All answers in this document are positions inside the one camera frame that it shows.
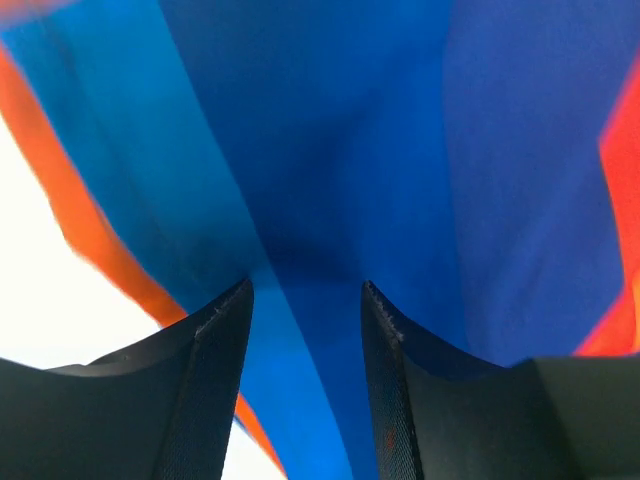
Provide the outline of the rainbow striped shorts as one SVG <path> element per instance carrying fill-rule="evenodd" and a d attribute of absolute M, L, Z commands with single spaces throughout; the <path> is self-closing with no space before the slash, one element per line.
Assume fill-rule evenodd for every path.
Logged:
<path fill-rule="evenodd" d="M 289 479 L 425 474 L 364 283 L 492 364 L 639 355 L 635 1 L 5 1 L 1 112 L 158 323 L 252 280 L 236 414 Z"/>

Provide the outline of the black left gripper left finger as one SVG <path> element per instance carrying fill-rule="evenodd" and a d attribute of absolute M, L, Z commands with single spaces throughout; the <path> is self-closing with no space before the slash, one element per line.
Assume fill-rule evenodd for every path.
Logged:
<path fill-rule="evenodd" d="M 1 364 L 5 479 L 218 479 L 254 293 L 199 311 L 87 365 Z"/>

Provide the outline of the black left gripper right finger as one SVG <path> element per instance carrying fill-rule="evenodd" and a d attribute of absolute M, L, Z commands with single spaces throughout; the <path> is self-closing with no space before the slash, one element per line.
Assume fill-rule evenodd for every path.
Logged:
<path fill-rule="evenodd" d="M 399 311 L 372 283 L 361 332 L 383 479 L 635 479 L 637 357 L 500 367 Z"/>

